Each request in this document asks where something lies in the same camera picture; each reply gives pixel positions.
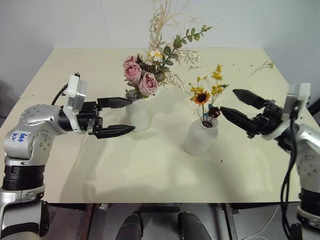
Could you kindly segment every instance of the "white vase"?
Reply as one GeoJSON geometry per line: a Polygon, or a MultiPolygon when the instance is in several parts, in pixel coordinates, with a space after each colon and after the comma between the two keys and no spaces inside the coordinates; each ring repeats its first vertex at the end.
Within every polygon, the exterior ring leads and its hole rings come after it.
{"type": "Polygon", "coordinates": [[[145,99],[138,99],[125,107],[125,124],[135,126],[134,132],[145,131],[151,123],[151,117],[145,99]]]}
{"type": "Polygon", "coordinates": [[[201,156],[214,144],[218,136],[218,120],[211,120],[212,127],[205,127],[200,119],[194,121],[185,137],[184,148],[193,156],[201,156]]]}

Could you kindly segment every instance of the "white wall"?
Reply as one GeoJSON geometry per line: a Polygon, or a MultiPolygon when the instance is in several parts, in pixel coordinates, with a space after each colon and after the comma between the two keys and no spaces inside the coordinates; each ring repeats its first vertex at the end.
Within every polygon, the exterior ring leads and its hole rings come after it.
{"type": "MultiPolygon", "coordinates": [[[[185,3],[172,0],[172,8],[185,3]]],[[[319,0],[190,0],[183,13],[214,27],[191,47],[264,48],[288,82],[313,83],[312,102],[320,96],[319,12],[319,0]]],[[[146,48],[152,14],[150,0],[0,0],[1,111],[53,48],[146,48]]]]}

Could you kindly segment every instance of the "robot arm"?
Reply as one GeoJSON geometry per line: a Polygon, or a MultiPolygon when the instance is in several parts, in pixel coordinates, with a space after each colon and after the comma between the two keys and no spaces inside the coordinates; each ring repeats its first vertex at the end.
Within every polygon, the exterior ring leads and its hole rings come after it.
{"type": "MultiPolygon", "coordinates": [[[[291,153],[293,143],[290,125],[298,118],[308,100],[310,84],[302,83],[299,93],[288,94],[284,108],[248,90],[234,89],[233,92],[242,102],[264,110],[249,119],[236,109],[221,107],[226,119],[244,129],[249,138],[262,135],[267,141],[274,139],[282,149],[291,153]]],[[[306,225],[320,229],[320,133],[305,124],[294,123],[292,127],[301,185],[301,205],[298,207],[297,218],[306,225]]]]}
{"type": "Polygon", "coordinates": [[[5,137],[5,176],[0,188],[0,239],[40,239],[49,230],[44,171],[57,135],[77,132],[98,139],[127,134],[134,126],[103,128],[103,108],[122,108],[132,102],[120,98],[99,98],[84,102],[87,83],[80,75],[70,76],[63,109],[39,104],[26,109],[19,123],[5,137]]]}

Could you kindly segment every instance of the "pink rose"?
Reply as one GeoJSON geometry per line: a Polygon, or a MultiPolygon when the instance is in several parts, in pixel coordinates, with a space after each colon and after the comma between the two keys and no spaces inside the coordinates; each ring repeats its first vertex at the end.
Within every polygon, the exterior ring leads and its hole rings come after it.
{"type": "Polygon", "coordinates": [[[158,82],[155,78],[155,75],[146,71],[141,78],[141,81],[138,83],[138,87],[140,93],[142,93],[143,95],[154,94],[158,88],[158,82]]]}
{"type": "Polygon", "coordinates": [[[129,56],[123,61],[123,68],[125,68],[130,63],[136,63],[138,58],[136,56],[129,56]]]}
{"type": "Polygon", "coordinates": [[[141,67],[135,62],[130,62],[125,66],[124,73],[129,83],[137,85],[141,77],[141,67]]]}

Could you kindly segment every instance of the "metal table leg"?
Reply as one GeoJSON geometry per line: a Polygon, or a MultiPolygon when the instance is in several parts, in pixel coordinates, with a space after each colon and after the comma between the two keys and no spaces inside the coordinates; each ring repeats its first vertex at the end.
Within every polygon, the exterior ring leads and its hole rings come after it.
{"type": "Polygon", "coordinates": [[[232,214],[232,208],[229,203],[223,203],[223,211],[226,221],[226,226],[228,228],[230,240],[238,240],[237,230],[235,226],[234,216],[232,214]]]}

